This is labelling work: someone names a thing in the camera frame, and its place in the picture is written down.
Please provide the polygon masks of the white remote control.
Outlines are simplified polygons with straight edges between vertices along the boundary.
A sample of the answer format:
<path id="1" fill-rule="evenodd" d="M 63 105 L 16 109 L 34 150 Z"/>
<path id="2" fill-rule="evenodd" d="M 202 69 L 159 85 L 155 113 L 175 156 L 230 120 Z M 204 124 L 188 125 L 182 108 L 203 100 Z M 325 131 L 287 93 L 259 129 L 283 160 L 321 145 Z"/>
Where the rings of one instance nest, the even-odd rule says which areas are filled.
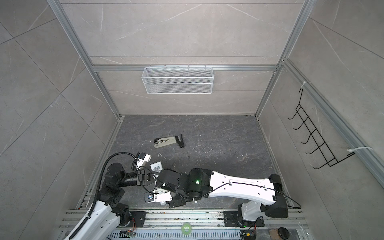
<path id="1" fill-rule="evenodd" d="M 151 164 L 151 170 L 153 173 L 158 175 L 163 170 L 163 165 L 161 162 L 156 162 Z"/>

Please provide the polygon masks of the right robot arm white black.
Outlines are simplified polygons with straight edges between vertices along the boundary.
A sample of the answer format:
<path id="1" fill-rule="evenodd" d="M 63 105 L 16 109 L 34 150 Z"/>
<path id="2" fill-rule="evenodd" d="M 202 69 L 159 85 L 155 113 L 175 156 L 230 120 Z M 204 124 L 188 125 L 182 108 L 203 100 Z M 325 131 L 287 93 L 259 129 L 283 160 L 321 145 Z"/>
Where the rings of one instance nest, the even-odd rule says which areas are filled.
<path id="1" fill-rule="evenodd" d="M 243 228 L 257 222 L 262 216 L 285 219 L 289 216 L 281 177 L 276 174 L 266 179 L 246 179 L 227 176 L 216 171 L 195 168 L 188 174 L 162 170 L 156 176 L 158 192 L 149 202 L 184 206 L 203 198 L 230 197 L 247 200 L 238 206 L 237 215 L 230 217 L 234 224 Z"/>

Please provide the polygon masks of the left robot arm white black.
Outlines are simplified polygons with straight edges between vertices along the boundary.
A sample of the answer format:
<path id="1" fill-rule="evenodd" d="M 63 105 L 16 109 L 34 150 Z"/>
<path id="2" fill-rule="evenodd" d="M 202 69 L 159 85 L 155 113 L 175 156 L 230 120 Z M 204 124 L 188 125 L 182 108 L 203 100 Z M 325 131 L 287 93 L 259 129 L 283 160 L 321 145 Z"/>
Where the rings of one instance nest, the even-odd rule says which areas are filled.
<path id="1" fill-rule="evenodd" d="M 96 194 L 91 208 L 66 237 L 67 240 L 106 240 L 118 227 L 141 228 L 146 212 L 130 212 L 130 207 L 121 203 L 124 187 L 139 187 L 155 182 L 148 169 L 126 173 L 120 163 L 111 164 L 104 175 L 104 182 Z"/>

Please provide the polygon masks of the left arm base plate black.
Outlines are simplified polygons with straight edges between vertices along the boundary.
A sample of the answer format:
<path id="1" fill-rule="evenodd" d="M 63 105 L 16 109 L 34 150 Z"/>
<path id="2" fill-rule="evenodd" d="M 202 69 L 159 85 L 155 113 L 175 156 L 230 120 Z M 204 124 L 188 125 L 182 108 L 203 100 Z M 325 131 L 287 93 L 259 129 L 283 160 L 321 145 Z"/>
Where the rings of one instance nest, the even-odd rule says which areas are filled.
<path id="1" fill-rule="evenodd" d="M 120 216 L 120 228 L 143 228 L 147 212 L 145 211 L 134 211 L 125 212 Z"/>

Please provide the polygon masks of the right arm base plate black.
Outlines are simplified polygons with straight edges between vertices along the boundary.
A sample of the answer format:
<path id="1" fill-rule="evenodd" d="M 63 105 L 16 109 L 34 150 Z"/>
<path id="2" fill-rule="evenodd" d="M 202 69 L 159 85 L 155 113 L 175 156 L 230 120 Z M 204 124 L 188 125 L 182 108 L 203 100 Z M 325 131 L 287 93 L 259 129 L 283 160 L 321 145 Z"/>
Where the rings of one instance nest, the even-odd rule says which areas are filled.
<path id="1" fill-rule="evenodd" d="M 239 227 L 244 229 L 248 227 L 265 226 L 263 217 L 258 217 L 255 221 L 246 221 L 238 211 L 224 211 L 223 214 L 225 227 Z"/>

